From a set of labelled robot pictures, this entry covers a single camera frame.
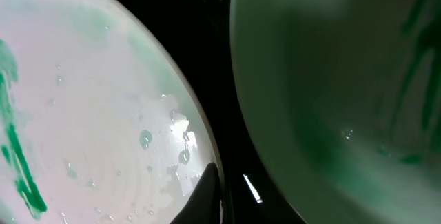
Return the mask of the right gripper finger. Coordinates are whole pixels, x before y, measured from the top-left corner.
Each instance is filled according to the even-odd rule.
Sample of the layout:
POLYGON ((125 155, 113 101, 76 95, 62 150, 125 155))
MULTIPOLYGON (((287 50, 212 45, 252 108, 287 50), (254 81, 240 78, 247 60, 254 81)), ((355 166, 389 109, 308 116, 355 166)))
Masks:
POLYGON ((184 208, 171 224, 220 224, 221 183, 215 163, 209 163, 184 208))

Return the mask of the white plate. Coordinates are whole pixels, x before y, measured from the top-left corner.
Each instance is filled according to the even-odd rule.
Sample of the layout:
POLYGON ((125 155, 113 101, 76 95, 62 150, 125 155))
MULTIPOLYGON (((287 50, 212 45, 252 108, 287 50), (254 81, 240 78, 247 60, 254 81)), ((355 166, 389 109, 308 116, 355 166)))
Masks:
POLYGON ((2 223, 170 223, 220 161, 182 72, 117 0, 1 0, 2 223))

